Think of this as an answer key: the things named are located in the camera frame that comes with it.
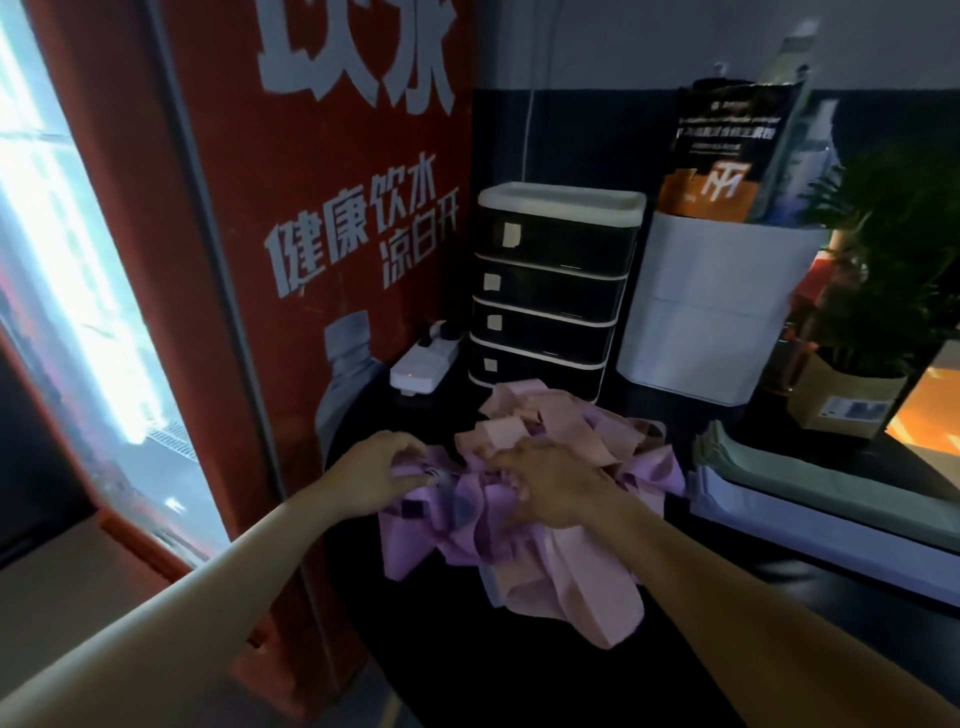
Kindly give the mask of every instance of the stack of paper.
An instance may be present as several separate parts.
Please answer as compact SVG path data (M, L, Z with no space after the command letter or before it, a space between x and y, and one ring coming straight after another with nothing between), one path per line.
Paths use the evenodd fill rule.
M734 485L703 465L690 474L689 486L696 516L960 606L954 553Z
M960 506L736 443L719 422L694 443L694 463L731 483L960 553Z

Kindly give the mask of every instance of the fabric pile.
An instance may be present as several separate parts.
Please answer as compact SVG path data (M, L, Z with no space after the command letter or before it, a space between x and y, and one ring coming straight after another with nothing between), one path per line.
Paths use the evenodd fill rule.
M438 482L379 514L385 575L403 579L436 548L451 566L479 568L493 606L569 621L596 646L613 647L643 619L633 576L581 526L511 522L516 489L506 473L487 473L485 460L526 437L563 444L662 516L664 494L684 494L663 426L537 379L498 384L480 412L490 419L455 437L466 467L437 447L425 462L394 465L397 475L432 473Z

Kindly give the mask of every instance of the white power strip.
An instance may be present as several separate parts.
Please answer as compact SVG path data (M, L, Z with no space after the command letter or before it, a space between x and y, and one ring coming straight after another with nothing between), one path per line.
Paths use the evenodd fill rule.
M457 358L461 335L444 339L443 321L430 327L430 345L417 343L390 370L390 386L407 397L434 392Z

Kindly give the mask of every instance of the black table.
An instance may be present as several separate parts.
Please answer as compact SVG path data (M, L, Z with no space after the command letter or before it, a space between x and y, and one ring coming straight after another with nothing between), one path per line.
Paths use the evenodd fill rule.
M688 463L690 438L713 418L729 423L747 444L768 449L785 444L786 454L818 461L816 438L796 432L776 437L777 427L784 431L789 425L764 395L746 408L731 409L637 387L614 371L607 379L600 404L664 421L682 463ZM405 398L381 376L349 410L331 457L380 429L406 430L452 452L453 434L481 419L476 408L488 394L468 382L461 366L430 397ZM877 455L876 448L894 454ZM832 454L829 464L819 464L923 491L944 487L938 473L903 451L909 457L884 440L867 449L852 443L846 453ZM890 460L896 467L884 469L882 463ZM666 518L960 706L960 610L698 519L679 498L668 499ZM343 522L325 538L330 576L353 624L426 728L586 720L597 726L694 725L692 719L711 726L742 724L644 590L643 623L605 651L564 622L493 609L477 570L449 567L437 552L401 583L384 578L376 517Z

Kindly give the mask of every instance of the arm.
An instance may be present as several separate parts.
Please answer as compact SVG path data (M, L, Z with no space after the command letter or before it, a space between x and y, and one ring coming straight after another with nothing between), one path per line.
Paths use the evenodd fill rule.
M565 449L525 441L490 467L519 476L522 518L582 525L635 573L751 728L960 725L936 692Z
M5 728L160 726L221 674L305 551L331 525L427 484L394 478L412 435L379 432L200 569L140 605L0 703Z

